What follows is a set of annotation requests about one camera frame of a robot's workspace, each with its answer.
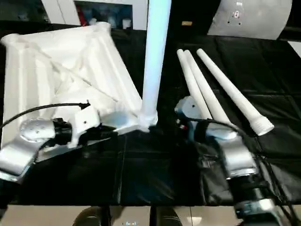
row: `black table surface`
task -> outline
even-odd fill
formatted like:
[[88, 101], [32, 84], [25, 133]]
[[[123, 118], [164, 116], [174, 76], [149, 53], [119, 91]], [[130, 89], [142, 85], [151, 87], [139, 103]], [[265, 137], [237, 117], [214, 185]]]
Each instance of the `black table surface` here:
[[[0, 37], [69, 28], [67, 25], [0, 23]], [[111, 32], [142, 95], [146, 32]], [[276, 177], [288, 199], [301, 203], [301, 59], [284, 41], [215, 36], [174, 37], [166, 45], [158, 99], [159, 121], [150, 133], [134, 131], [38, 163], [15, 203], [23, 205], [231, 205], [217, 154], [186, 145], [174, 107], [189, 95], [177, 49], [189, 49], [230, 120], [242, 128], [261, 159], [265, 178]], [[257, 137], [248, 121], [196, 55], [203, 48], [275, 128]], [[0, 46], [1, 105], [5, 48]], [[274, 183], [271, 188], [285, 201]]]

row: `wire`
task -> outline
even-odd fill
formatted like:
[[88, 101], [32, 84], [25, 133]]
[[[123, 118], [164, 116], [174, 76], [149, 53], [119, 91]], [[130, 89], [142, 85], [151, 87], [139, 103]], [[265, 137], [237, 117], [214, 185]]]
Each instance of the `wire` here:
[[86, 104], [83, 104], [83, 103], [62, 103], [62, 104], [51, 104], [51, 105], [43, 105], [43, 106], [33, 107], [31, 109], [28, 109], [24, 112], [21, 112], [21, 113], [15, 115], [14, 117], [6, 120], [2, 125], [0, 125], [0, 129], [2, 129], [3, 127], [5, 127], [9, 123], [11, 123], [12, 121], [16, 120], [17, 118], [19, 118], [19, 117], [21, 117], [25, 114], [28, 114], [28, 113], [34, 112], [34, 111], [38, 111], [38, 110], [41, 110], [41, 109], [51, 108], [51, 107], [63, 107], [63, 106], [79, 106], [81, 109], [84, 109], [84, 108], [88, 107], [89, 105], [90, 105], [89, 103], [86, 103]]
[[[249, 136], [240, 128], [238, 128], [237, 126], [234, 126], [234, 125], [231, 125], [231, 124], [228, 124], [228, 123], [225, 123], [225, 122], [221, 122], [221, 121], [216, 121], [216, 120], [212, 120], [212, 119], [194, 119], [194, 118], [188, 118], [188, 117], [184, 117], [184, 119], [188, 120], [188, 121], [197, 121], [197, 122], [212, 122], [212, 123], [216, 123], [216, 124], [219, 124], [219, 125], [223, 125], [223, 126], [226, 126], [232, 130], [234, 130], [235, 132], [237, 132], [239, 135], [241, 135], [243, 138], [245, 138], [246, 140], [249, 139]], [[285, 214], [285, 216], [288, 218], [288, 220], [291, 222], [291, 224], [293, 226], [295, 225], [298, 225], [298, 222], [301, 222], [301, 220], [297, 217], [297, 214], [291, 204], [291, 202], [288, 200], [285, 192], [283, 191], [283, 188], [280, 184], [280, 181], [278, 180], [278, 178], [276, 177], [273, 169], [271, 168], [271, 166], [266, 162], [266, 160], [259, 154], [257, 155], [263, 162], [263, 164], [266, 166], [267, 168], [267, 171], [269, 172], [270, 176], [271, 176], [271, 179], [272, 179], [272, 183], [275, 183], [276, 185], [276, 188], [278, 189], [281, 197], [284, 199], [285, 201], [285, 204], [288, 206], [289, 210], [290, 210], [290, 213], [284, 208], [283, 206], [283, 202], [279, 199], [279, 197], [277, 195], [275, 195], [271, 189], [268, 187], [268, 191], [270, 193], [270, 195], [272, 197], [274, 197], [278, 202], [279, 202], [279, 206], [281, 208], [281, 210], [283, 211], [283, 213]]]

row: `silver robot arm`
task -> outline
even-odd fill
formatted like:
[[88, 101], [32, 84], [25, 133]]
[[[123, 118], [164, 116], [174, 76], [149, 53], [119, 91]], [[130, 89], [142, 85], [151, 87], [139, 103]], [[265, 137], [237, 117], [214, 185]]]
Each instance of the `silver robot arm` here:
[[0, 219], [36, 162], [41, 148], [63, 145], [73, 150], [88, 140], [108, 139], [117, 134], [114, 130], [101, 124], [99, 114], [92, 106], [76, 113], [69, 122], [41, 118], [24, 121], [16, 137], [0, 150]]
[[270, 197], [268, 184], [260, 176], [257, 164], [236, 131], [214, 122], [199, 123], [195, 130], [197, 142], [199, 131], [205, 129], [207, 139], [213, 139], [219, 150], [224, 173], [232, 193], [237, 218], [245, 224], [253, 224], [258, 219], [282, 226], [284, 221], [274, 201]]

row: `vertical white pole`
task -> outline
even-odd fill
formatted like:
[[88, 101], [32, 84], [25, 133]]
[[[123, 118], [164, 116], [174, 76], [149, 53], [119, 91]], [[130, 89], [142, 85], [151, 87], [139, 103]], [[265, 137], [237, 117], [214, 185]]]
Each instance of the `vertical white pole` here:
[[157, 124], [157, 101], [165, 52], [171, 0], [149, 0], [142, 107], [142, 128]]

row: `white foam tube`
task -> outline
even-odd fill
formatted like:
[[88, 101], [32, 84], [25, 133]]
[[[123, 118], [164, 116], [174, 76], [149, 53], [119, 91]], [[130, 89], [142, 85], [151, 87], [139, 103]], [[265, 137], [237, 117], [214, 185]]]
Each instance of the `white foam tube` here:
[[157, 101], [161, 80], [171, 0], [150, 0], [146, 39], [143, 100], [139, 124], [148, 128], [158, 121]]
[[213, 119], [225, 123], [231, 123], [190, 51], [185, 50], [184, 54]]
[[190, 95], [193, 97], [194, 101], [197, 104], [197, 107], [200, 110], [200, 115], [202, 119], [212, 119], [209, 109], [206, 105], [206, 102], [203, 98], [201, 91], [199, 90], [197, 81], [195, 80], [191, 68], [188, 64], [187, 58], [182, 49], [177, 51], [177, 55], [185, 76], [188, 90]]
[[219, 67], [210, 59], [210, 57], [199, 49], [198, 56], [202, 59], [209, 71], [213, 74], [219, 84], [227, 92], [236, 106], [241, 110], [244, 116], [249, 120], [252, 129], [258, 136], [264, 135], [274, 128], [274, 125], [261, 115], [256, 108], [245, 98], [245, 96], [233, 85], [227, 76], [219, 69]]

